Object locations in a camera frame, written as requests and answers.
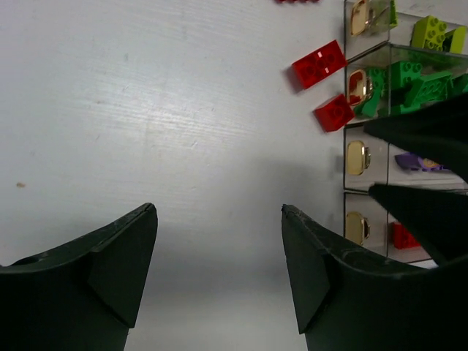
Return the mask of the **clear bin nearest front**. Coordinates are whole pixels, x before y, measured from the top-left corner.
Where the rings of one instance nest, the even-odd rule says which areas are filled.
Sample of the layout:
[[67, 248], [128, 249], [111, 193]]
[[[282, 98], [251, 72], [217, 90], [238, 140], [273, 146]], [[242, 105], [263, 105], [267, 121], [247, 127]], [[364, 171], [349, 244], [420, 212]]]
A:
[[420, 246], [397, 249], [393, 245], [392, 224], [396, 220], [364, 193], [344, 194], [344, 237], [381, 256], [423, 268], [436, 263]]

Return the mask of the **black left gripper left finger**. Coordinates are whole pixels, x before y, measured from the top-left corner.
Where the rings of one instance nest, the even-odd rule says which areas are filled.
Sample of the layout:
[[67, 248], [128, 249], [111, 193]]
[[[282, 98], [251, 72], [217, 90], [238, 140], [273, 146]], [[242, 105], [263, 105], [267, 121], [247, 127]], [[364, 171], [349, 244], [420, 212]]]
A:
[[156, 241], [144, 203], [93, 232], [1, 267], [2, 350], [123, 350]]

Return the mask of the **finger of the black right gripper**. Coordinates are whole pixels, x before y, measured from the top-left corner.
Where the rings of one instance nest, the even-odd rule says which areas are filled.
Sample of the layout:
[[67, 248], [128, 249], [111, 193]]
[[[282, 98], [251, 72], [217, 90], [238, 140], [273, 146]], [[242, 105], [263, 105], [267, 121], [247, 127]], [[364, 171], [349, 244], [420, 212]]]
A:
[[467, 180], [466, 93], [415, 112], [367, 121], [363, 130]]
[[374, 184], [369, 195], [399, 221], [437, 265], [467, 256], [467, 196]]

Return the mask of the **small green lego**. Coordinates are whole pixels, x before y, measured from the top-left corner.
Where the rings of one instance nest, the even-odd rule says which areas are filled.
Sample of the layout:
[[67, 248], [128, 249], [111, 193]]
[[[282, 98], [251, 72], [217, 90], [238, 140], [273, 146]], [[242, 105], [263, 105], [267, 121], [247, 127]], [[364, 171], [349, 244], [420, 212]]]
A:
[[354, 108], [355, 117], [358, 119], [374, 118], [378, 104], [380, 103], [380, 92], [374, 92], [370, 99]]

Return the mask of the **red long lego brick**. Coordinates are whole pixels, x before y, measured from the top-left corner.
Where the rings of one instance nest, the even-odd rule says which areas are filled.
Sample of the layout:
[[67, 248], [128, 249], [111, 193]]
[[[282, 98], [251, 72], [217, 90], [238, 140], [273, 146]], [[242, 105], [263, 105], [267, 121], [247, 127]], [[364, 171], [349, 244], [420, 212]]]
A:
[[420, 243], [401, 223], [392, 222], [390, 228], [393, 246], [396, 249], [412, 249], [420, 246]]

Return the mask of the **lime green square lego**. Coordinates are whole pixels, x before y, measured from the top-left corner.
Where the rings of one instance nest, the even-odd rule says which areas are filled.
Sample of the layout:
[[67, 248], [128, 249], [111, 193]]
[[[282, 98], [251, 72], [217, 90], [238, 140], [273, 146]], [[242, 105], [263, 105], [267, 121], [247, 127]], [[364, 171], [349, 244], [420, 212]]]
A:
[[396, 13], [396, 3], [394, 0], [389, 1], [389, 27], [391, 29], [398, 26], [398, 15]]

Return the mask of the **red small square lego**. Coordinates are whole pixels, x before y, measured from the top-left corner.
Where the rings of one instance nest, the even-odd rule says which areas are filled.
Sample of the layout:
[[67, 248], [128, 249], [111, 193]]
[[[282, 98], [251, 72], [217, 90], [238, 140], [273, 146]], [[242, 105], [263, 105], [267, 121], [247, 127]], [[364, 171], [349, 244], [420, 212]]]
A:
[[324, 132], [335, 132], [355, 117], [353, 109], [343, 94], [315, 108], [313, 114]]

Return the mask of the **green tall lego block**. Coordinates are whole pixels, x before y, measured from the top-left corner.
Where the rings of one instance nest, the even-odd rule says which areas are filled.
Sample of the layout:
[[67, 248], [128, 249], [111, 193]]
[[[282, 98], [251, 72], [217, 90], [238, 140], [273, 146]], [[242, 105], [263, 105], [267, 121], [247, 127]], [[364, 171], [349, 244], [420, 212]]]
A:
[[455, 96], [459, 96], [461, 94], [467, 93], [467, 86], [468, 86], [468, 74], [467, 73], [452, 79], [450, 95], [452, 97], [455, 97]]

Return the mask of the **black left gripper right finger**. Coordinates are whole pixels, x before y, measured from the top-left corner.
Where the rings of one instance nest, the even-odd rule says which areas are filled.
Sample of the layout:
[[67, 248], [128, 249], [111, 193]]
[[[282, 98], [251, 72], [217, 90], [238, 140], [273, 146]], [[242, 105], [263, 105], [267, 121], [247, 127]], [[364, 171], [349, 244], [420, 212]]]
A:
[[378, 255], [282, 207], [282, 239], [309, 350], [465, 350], [467, 258], [425, 269]]

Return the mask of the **purple lego piece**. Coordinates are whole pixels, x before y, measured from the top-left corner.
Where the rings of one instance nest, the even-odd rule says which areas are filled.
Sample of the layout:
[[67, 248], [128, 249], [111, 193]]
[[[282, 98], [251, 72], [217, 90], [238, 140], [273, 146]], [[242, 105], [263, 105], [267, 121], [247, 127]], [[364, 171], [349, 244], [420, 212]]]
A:
[[444, 165], [436, 163], [430, 159], [419, 157], [412, 153], [397, 154], [394, 157], [396, 164], [402, 170], [422, 171], [422, 172], [450, 172]]

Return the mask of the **lime green long lego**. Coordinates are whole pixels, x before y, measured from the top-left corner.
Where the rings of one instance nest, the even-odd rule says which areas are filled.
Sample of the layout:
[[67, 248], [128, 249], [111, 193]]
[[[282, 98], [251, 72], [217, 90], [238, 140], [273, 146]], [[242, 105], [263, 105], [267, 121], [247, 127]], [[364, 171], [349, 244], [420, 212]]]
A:
[[429, 15], [415, 23], [410, 45], [414, 48], [462, 54], [466, 37], [466, 26], [448, 30], [446, 22]]

